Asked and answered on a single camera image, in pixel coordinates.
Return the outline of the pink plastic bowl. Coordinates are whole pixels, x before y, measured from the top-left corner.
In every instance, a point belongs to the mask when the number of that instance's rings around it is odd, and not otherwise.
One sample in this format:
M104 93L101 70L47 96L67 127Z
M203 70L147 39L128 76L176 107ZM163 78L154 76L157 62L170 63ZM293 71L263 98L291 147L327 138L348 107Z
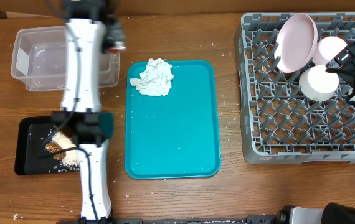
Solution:
M326 65L347 45L343 39L335 36L321 39L313 53L313 63L315 65Z

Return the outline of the pale green bowl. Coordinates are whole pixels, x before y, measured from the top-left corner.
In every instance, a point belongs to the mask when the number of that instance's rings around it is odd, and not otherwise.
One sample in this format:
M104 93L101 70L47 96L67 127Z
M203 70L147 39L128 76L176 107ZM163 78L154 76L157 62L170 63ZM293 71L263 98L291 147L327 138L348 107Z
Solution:
M299 86L301 92L313 101L329 100L339 85L336 73L326 72L324 65L316 65L301 74Z

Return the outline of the white tissue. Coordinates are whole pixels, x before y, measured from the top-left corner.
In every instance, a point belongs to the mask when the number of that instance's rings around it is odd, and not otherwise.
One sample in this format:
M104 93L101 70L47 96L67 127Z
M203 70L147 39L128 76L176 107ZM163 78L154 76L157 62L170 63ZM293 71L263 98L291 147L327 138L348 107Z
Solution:
M158 58L150 58L146 68L139 74L139 78L130 78L130 84L135 87L141 95L166 96L172 88L172 65Z

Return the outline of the large white plate with rice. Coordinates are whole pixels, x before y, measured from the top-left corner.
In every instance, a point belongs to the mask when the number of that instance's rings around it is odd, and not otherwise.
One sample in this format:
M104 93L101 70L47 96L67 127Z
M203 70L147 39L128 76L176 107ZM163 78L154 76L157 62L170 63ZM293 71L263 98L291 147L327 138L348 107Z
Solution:
M313 56L318 31L315 22L307 14L294 14L280 29L274 58L280 58L277 68L292 73L303 68Z

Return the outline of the brown food scrap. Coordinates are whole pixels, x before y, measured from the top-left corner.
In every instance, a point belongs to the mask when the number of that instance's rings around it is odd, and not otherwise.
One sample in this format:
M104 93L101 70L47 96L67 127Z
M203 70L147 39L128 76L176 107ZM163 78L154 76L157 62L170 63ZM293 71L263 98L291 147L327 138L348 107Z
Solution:
M56 155L53 155L53 158L58 161L62 161L66 157L65 152L59 153L59 151L61 151L62 148L57 143L54 142L47 143L45 145L45 150L48 151L49 153L57 153Z

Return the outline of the red snack wrapper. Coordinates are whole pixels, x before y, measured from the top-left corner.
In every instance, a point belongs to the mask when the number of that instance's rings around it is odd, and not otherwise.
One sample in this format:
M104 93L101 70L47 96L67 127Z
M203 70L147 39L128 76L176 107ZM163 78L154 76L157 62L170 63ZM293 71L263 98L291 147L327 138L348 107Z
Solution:
M121 50L126 50L126 47L110 47L108 49L109 52L119 52Z

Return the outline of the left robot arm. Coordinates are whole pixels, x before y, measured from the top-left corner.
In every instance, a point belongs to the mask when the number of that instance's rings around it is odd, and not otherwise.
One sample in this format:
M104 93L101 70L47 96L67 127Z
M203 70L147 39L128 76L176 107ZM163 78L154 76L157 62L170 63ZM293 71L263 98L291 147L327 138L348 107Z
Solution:
M78 223L113 223L108 193L107 153L113 115L102 111L99 93L100 56L125 49L125 36L110 0L65 0L57 9L64 22L66 83L60 110L52 113L59 131L78 155L82 209Z

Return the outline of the grey dishwasher rack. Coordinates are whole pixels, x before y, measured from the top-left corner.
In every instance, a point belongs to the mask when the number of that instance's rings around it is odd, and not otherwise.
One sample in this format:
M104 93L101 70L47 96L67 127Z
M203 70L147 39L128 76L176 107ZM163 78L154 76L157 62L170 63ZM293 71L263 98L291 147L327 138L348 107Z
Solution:
M301 92L300 71L279 71L277 36L288 13L246 13L235 34L244 159L251 164L355 163L355 105L341 80L331 99Z

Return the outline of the clear plastic bin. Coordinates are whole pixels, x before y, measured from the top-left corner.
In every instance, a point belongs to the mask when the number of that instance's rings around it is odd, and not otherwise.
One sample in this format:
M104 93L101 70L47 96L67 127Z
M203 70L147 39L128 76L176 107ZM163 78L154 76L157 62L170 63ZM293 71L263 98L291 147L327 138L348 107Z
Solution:
M96 25L72 25L76 37L94 37ZM63 90L67 84L67 42L65 26L22 29L12 53L11 75L29 91ZM119 82L119 53L99 52L98 86Z

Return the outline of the teal plastic serving tray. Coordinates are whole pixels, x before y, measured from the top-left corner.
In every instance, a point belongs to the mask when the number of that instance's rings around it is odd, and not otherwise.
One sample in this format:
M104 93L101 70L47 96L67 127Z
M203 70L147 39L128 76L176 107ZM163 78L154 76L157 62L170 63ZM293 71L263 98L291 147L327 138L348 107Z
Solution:
M215 76L205 60L171 60L166 96L126 85L125 170L134 179L211 177L221 167Z

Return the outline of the black tray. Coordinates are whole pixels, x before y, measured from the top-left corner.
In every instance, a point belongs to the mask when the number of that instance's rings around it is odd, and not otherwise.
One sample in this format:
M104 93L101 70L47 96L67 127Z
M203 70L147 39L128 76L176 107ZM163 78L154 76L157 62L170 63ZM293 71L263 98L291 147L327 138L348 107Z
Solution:
M55 131L49 116L27 117L19 123L14 172L17 175L53 174L79 171L79 165L37 156L48 154L43 142Z

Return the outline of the pile of white rice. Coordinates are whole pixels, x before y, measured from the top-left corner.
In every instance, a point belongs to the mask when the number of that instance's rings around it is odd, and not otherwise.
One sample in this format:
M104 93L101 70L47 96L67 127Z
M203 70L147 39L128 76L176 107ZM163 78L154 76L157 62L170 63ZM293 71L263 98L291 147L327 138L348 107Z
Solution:
M68 138L63 132L56 133L50 142L57 143L62 150L76 147L70 138ZM80 161L78 159L78 151L66 151L66 157L60 162L60 168L68 171L80 170Z

